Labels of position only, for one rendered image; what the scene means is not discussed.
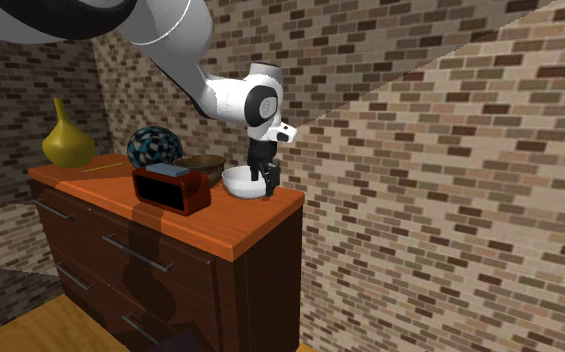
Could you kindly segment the blue patterned ball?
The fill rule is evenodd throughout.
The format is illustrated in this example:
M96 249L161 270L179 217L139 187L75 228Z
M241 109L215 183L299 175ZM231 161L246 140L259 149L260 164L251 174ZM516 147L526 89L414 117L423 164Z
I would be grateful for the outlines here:
M147 126L130 137L127 156L135 168L143 168L157 163L172 164L184 156L184 151L180 139L172 131Z

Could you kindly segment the red box with black front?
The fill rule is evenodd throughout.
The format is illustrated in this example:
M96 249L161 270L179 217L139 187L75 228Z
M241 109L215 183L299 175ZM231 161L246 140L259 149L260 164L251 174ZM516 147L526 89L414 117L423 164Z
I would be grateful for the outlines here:
M132 172L136 197L144 203L188 216L211 204L208 176L188 168L158 163Z

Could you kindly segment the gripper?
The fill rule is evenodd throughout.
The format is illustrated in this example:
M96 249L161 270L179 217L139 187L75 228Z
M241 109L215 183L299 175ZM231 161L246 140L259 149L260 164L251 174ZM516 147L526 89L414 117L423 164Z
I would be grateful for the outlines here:
M280 167L271 163L277 153L275 141L250 139L247 164L250 167L251 180L257 181L260 172L265 181L265 196L271 197L280 184Z

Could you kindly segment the wooden chest of drawers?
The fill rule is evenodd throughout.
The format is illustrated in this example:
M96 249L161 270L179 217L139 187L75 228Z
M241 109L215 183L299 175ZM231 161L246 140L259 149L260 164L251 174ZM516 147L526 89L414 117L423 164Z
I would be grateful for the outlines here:
M66 296L130 352L296 352L303 194L216 185L182 216L139 201L132 172L120 154L30 170Z

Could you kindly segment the yellow pencil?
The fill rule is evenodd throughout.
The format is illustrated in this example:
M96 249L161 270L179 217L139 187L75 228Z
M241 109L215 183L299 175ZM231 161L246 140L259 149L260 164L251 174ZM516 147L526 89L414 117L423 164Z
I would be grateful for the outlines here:
M99 171L99 170L103 170L103 169L107 169L107 168L111 168L111 167L120 166L122 164L124 164L124 162L117 162L117 163L102 165L102 166L98 166L98 167L93 167L93 168L81 170L81 171L79 171L79 174L85 174L85 173L89 173L89 172L93 172L93 171Z

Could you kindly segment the dark wooden bowl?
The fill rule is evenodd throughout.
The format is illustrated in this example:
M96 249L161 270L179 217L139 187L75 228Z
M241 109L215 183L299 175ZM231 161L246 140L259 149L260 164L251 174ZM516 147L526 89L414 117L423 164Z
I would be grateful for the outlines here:
M219 155L192 155L176 159L173 164L207 175L209 186L215 186L224 171L226 158Z

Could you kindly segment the white bowl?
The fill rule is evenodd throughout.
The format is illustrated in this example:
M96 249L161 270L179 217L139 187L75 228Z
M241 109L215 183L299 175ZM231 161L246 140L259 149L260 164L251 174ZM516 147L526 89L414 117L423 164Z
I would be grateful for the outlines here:
M248 165L228 168L222 173L225 188L232 195L242 199L254 199L266 195L266 183L261 174L258 179L251 179L251 169Z

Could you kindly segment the yellow vase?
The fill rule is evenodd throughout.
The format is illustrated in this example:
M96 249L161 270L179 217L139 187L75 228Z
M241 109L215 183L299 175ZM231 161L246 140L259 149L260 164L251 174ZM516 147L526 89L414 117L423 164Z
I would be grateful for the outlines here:
M62 98L55 98L57 123L42 141L44 155L61 168L79 168L88 165L95 156L95 142L69 119Z

